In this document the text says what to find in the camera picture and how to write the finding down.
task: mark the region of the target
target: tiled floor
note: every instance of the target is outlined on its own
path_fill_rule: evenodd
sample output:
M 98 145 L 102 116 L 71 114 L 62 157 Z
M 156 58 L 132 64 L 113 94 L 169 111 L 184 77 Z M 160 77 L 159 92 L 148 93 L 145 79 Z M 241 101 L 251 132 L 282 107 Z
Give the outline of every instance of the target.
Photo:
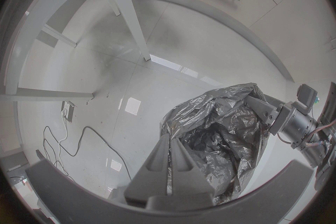
M 144 61 L 122 15 L 116 17 L 107 0 L 87 0 L 65 28 L 63 34 L 78 43 L 76 48 L 60 41 L 51 48 L 36 41 L 28 56 L 21 87 L 94 94 L 93 100 L 74 102 L 69 137 L 62 142 L 72 154 L 82 129 L 89 125 L 124 157 L 134 176 L 159 139 L 162 117 L 177 104 L 209 89 L 248 82 L 285 99 L 286 81 L 280 72 L 233 30 L 172 3 L 133 3 L 152 60 Z M 44 153 L 46 125 L 57 139 L 65 136 L 60 110 L 61 102 L 18 103 L 23 148 L 30 163 L 38 160 L 36 149 Z M 46 138 L 57 154 L 49 131 Z M 270 138 L 263 165 L 275 143 Z M 76 157 L 64 151 L 61 157 L 78 184 L 102 197 L 129 182 L 120 158 L 91 130 L 85 131 Z M 294 150 L 281 158 L 272 173 L 292 159 L 305 161 Z M 116 162 L 122 164 L 120 171 Z M 254 182 L 260 174 L 256 173 Z

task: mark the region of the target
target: trash bag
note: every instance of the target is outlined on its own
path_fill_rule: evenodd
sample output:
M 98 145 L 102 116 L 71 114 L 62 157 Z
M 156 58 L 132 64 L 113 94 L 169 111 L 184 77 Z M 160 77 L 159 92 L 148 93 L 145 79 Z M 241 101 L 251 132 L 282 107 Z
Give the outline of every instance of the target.
M 179 104 L 160 123 L 160 135 L 180 139 L 213 186 L 217 205 L 244 190 L 267 145 L 268 127 L 244 102 L 247 95 L 266 102 L 257 84 L 240 84 Z

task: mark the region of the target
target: power outlet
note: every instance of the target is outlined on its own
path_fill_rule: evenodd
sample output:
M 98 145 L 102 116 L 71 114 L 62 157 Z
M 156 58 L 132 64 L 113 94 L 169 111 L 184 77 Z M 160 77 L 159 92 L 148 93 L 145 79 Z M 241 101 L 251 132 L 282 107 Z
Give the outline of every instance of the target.
M 72 122 L 72 115 L 74 113 L 74 104 L 72 102 L 69 101 L 63 101 L 62 102 L 62 108 L 61 111 L 63 111 L 63 109 L 66 109 L 66 114 L 65 114 L 65 118 L 67 119 L 67 121 L 69 121 L 70 123 Z

